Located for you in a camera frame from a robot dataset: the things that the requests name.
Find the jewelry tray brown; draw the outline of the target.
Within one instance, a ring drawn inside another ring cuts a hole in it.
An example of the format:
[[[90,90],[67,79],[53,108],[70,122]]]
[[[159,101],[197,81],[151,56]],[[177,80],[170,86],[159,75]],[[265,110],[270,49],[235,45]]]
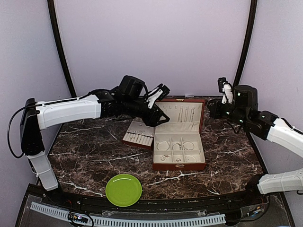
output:
[[[154,127],[146,126],[142,119],[131,121],[122,142],[127,145],[153,150]]]

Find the brown jewelry box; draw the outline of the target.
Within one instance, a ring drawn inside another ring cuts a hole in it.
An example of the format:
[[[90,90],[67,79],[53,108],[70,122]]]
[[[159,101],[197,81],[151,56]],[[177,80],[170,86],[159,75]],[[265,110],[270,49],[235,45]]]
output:
[[[170,120],[154,128],[153,170],[204,170],[206,160],[200,133],[205,101],[164,99],[157,105]]]

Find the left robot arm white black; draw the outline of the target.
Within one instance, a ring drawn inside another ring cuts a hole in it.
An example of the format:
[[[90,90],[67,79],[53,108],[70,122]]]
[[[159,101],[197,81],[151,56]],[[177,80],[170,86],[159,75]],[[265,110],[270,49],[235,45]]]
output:
[[[164,84],[148,91],[144,81],[125,75],[120,84],[111,90],[95,89],[84,96],[49,102],[37,102],[30,98],[9,121],[8,148],[12,148],[11,123],[18,113],[22,113],[19,126],[22,153],[19,156],[13,153],[13,156],[17,159],[26,156],[42,187],[49,192],[49,200],[56,206],[63,206],[67,196],[58,189],[59,183],[45,153],[41,131],[67,122],[121,115],[141,118],[146,126],[156,127],[170,120],[156,104],[169,92],[170,89]]]

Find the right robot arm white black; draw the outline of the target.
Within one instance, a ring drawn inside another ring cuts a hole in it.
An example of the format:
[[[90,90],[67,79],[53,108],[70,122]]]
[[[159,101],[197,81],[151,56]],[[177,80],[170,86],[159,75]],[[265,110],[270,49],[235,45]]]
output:
[[[276,143],[300,157],[303,155],[302,131],[272,112],[259,111],[256,88],[248,85],[233,87],[225,78],[218,80],[218,88],[223,97],[208,104],[210,117],[226,119],[239,125],[245,132]],[[303,193],[302,169],[253,176],[247,183],[241,200],[246,205],[252,205],[259,199],[260,194],[288,191]]]

